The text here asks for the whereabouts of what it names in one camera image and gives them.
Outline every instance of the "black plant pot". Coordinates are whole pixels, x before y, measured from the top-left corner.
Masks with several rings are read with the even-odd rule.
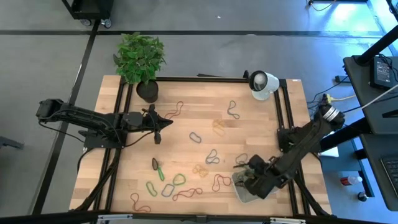
[[[140,82],[137,85],[137,94],[147,103],[155,102],[157,100],[158,92],[159,86],[153,80],[149,80],[148,85],[145,85],[144,82]]]

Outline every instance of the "gray rubber band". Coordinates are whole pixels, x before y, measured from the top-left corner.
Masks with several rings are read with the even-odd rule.
[[[215,151],[216,154],[214,156],[211,156],[213,151]],[[216,149],[212,149],[210,151],[210,154],[206,157],[205,162],[206,162],[206,164],[218,164],[218,163],[220,163],[220,159],[217,157],[217,150]]]
[[[169,195],[165,195],[165,194],[164,194],[164,190],[166,190],[167,186],[172,186],[172,187],[173,187],[173,189],[172,189],[172,191],[170,192]],[[164,188],[163,188],[163,190],[162,190],[162,196],[163,196],[163,197],[170,197],[170,196],[173,194],[174,188],[175,188],[174,185],[172,185],[172,184],[166,184],[166,186],[164,186]]]
[[[192,137],[192,134],[195,135],[195,137],[198,138],[199,141],[197,141],[196,139],[194,139],[194,138]],[[196,143],[201,143],[201,137],[200,137],[197,133],[191,132],[191,134],[189,134],[189,138],[190,138],[192,141],[196,142]]]
[[[242,153],[235,158],[235,162],[237,165],[242,165],[246,163],[247,159],[248,159],[248,154]]]
[[[233,108],[235,108],[235,107],[236,107],[236,102],[233,101],[233,100],[231,100],[231,101],[229,102],[229,108],[228,108],[228,110],[226,110],[226,112],[227,112],[229,115],[231,115],[232,117],[234,117],[235,119],[239,119],[239,118],[241,117],[239,114],[229,112],[231,109],[233,109]]]

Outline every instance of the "keyboard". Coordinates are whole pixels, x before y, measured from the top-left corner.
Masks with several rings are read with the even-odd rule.
[[[398,197],[398,157],[385,157],[381,159],[381,164],[387,173],[396,196]]]

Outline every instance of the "black desk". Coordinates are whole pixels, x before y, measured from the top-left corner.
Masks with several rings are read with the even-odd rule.
[[[397,154],[398,136],[388,134],[361,134],[359,137],[361,138],[365,149],[364,151],[368,157],[387,208],[392,211],[398,211],[398,198],[380,161],[382,156]]]
[[[343,61],[361,106],[384,93],[383,90],[369,86],[369,66],[357,65],[353,57],[346,57]],[[393,66],[398,67],[398,62],[393,62]],[[386,94],[380,100],[391,96],[395,95]],[[380,158],[389,154],[398,154],[398,118],[382,117],[383,113],[396,109],[398,109],[398,98],[369,105],[363,109],[364,118],[321,141],[321,148],[325,150],[359,136],[364,149],[355,152],[357,158],[369,159],[383,199],[388,209],[393,211],[398,211],[398,197],[381,165]]]

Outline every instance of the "wooden table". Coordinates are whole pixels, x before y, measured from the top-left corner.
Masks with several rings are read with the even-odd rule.
[[[120,77],[104,76],[95,111],[112,113],[118,92]],[[148,205],[151,213],[168,214],[208,214],[208,215],[253,215],[253,216],[291,216],[288,187],[269,195],[265,200],[241,203],[233,186],[221,184],[219,192],[212,191],[215,174],[231,176],[236,169],[236,156],[247,153],[249,157],[260,155],[264,160],[280,154],[276,138],[278,128],[274,95],[267,101],[257,101],[252,97],[247,83],[203,83],[203,82],[158,82],[159,99],[155,102],[156,111],[164,116],[175,110],[176,103],[183,101],[181,114],[172,118],[174,123],[161,131],[162,142],[154,144],[153,134],[148,135],[137,144],[122,150],[116,185],[114,190],[112,212],[132,212],[132,193],[139,194],[137,207]],[[309,121],[307,104],[303,86],[300,80],[287,80],[289,98],[296,126],[302,126]],[[287,117],[281,89],[281,104],[284,113],[285,126]],[[141,111],[149,104],[138,97],[135,91],[132,95],[130,111]],[[232,110],[240,114],[240,119],[228,115],[230,100],[237,106]],[[213,132],[212,123],[222,119],[225,123],[225,135],[219,136]],[[200,144],[193,142],[189,134],[194,131],[201,138]],[[131,133],[127,144],[142,136],[142,133]],[[219,164],[205,164],[205,158],[212,149],[218,151]],[[70,208],[76,208],[88,196],[97,184],[103,161],[104,149],[94,149],[81,162],[80,171],[75,184]],[[156,158],[161,162],[165,181],[159,179],[158,173],[152,170],[151,160]],[[193,167],[200,164],[210,172],[205,178],[192,172]],[[327,212],[331,212],[326,187],[319,161],[313,155],[307,155],[303,161],[305,183]],[[201,195],[192,198],[161,196],[165,184],[171,184],[175,174],[182,173],[187,178],[183,185],[175,187],[173,195],[181,190],[200,187]],[[146,182],[151,181],[158,195],[151,196],[146,189]],[[104,208],[108,187],[105,186],[100,208]],[[299,188],[295,188],[298,209],[303,213]]]

